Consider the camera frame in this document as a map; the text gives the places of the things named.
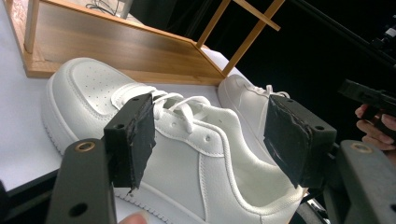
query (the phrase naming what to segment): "shoe sole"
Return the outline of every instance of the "shoe sole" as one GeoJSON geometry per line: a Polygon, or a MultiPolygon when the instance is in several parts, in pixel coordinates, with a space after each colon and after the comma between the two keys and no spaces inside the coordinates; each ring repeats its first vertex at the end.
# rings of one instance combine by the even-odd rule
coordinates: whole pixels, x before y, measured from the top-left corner
{"type": "MultiPolygon", "coordinates": [[[[61,155],[63,155],[65,151],[64,146],[66,146],[66,143],[76,142],[79,139],[68,127],[67,123],[62,117],[61,112],[56,106],[56,102],[52,94],[52,83],[53,79],[50,78],[48,82],[46,96],[41,102],[41,117],[44,127],[49,135],[49,138],[55,145],[56,149],[61,153],[61,155]]],[[[167,224],[206,223],[202,221],[200,217],[196,216],[194,213],[186,209],[184,206],[173,201],[171,198],[156,190],[152,186],[144,183],[143,181],[140,184],[139,190],[134,190],[132,193],[129,193],[129,191],[130,189],[114,189],[114,195],[142,209],[145,209],[146,211],[150,212],[152,215],[167,224]],[[155,209],[152,209],[152,207],[161,208],[162,211],[157,211],[155,209]],[[164,214],[172,214],[172,218],[166,217],[164,214]]]]}

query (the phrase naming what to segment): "wooden shelf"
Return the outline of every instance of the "wooden shelf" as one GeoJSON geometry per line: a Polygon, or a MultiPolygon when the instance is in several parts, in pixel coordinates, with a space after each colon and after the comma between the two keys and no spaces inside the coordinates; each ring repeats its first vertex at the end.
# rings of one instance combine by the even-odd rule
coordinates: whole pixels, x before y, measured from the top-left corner
{"type": "Polygon", "coordinates": [[[33,53],[23,45],[28,0],[3,0],[28,77],[89,57],[139,82],[218,85],[225,76],[188,38],[60,0],[40,1],[33,53]]]}

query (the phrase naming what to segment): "white sneaker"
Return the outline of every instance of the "white sneaker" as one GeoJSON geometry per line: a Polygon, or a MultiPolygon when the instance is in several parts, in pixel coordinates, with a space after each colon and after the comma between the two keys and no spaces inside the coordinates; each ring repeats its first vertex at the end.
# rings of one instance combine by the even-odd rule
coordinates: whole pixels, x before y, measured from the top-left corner
{"type": "Polygon", "coordinates": [[[230,108],[238,115],[247,146],[261,160],[276,165],[264,144],[265,119],[270,94],[290,98],[284,91],[273,92],[271,85],[267,85],[264,90],[239,75],[226,77],[218,88],[221,106],[230,108]]]}
{"type": "Polygon", "coordinates": [[[136,83],[92,59],[65,63],[49,80],[42,117],[57,148],[103,136],[130,98],[152,92],[156,146],[140,188],[114,189],[166,223],[288,223],[303,197],[246,145],[238,117],[204,97],[184,99],[136,83]]]}

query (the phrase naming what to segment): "white shoelace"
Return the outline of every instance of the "white shoelace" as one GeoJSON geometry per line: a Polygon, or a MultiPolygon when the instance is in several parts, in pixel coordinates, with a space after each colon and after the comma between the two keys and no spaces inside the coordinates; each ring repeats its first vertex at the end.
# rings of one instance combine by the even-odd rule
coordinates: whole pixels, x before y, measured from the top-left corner
{"type": "Polygon", "coordinates": [[[267,85],[265,87],[266,90],[261,87],[257,87],[257,86],[246,86],[246,88],[250,91],[257,92],[260,95],[264,94],[264,95],[269,96],[269,95],[273,94],[273,95],[279,95],[279,96],[290,98],[289,94],[285,91],[274,92],[272,85],[267,85]]]}
{"type": "MultiPolygon", "coordinates": [[[[156,99],[153,103],[154,105],[154,118],[155,119],[160,119],[163,116],[163,106],[166,103],[167,99],[169,98],[183,98],[183,96],[181,96],[178,93],[168,93],[158,99],[156,99]]],[[[185,119],[185,123],[186,123],[186,129],[187,129],[187,133],[192,133],[194,131],[194,125],[193,125],[193,120],[194,119],[202,119],[205,117],[205,113],[204,112],[199,112],[197,114],[193,114],[192,113],[192,109],[190,108],[188,102],[189,101],[195,101],[196,104],[198,105],[210,105],[209,100],[207,100],[204,96],[192,96],[189,98],[186,98],[182,101],[176,102],[174,105],[172,105],[171,107],[169,107],[168,110],[170,111],[175,111],[175,110],[179,110],[181,111],[181,114],[183,115],[184,119],[185,119]]]]}
{"type": "MultiPolygon", "coordinates": [[[[127,91],[124,93],[121,98],[121,105],[125,105],[131,98],[144,93],[151,93],[152,97],[155,99],[153,101],[153,114],[155,119],[160,119],[163,116],[164,105],[168,101],[168,99],[172,98],[175,103],[168,108],[169,111],[180,111],[183,116],[186,129],[188,133],[192,133],[194,129],[193,120],[194,119],[203,119],[206,114],[203,111],[200,111],[196,114],[193,114],[191,107],[189,106],[189,102],[195,102],[196,105],[210,105],[209,100],[207,100],[204,96],[192,96],[184,99],[184,97],[175,92],[167,93],[166,91],[158,91],[155,87],[146,86],[144,84],[134,86],[132,91],[127,91]]],[[[115,102],[117,100],[112,98],[113,105],[120,109],[121,105],[117,105],[115,102]]]]}

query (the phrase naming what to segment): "white surface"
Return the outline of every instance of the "white surface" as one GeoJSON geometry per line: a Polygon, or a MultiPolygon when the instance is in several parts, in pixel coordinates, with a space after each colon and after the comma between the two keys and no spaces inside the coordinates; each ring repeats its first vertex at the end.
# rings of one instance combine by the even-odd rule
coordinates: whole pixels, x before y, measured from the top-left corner
{"type": "MultiPolygon", "coordinates": [[[[220,67],[227,63],[220,53],[207,49],[205,52],[220,67]]],[[[0,4],[0,55],[0,180],[10,190],[58,169],[62,158],[40,118],[40,99],[48,80],[26,77],[4,4],[0,4]]],[[[149,85],[185,97],[203,95],[212,105],[219,106],[214,86],[149,85]]],[[[140,210],[118,198],[116,207],[119,220],[140,210]]],[[[161,221],[151,216],[149,223],[161,221]]]]}

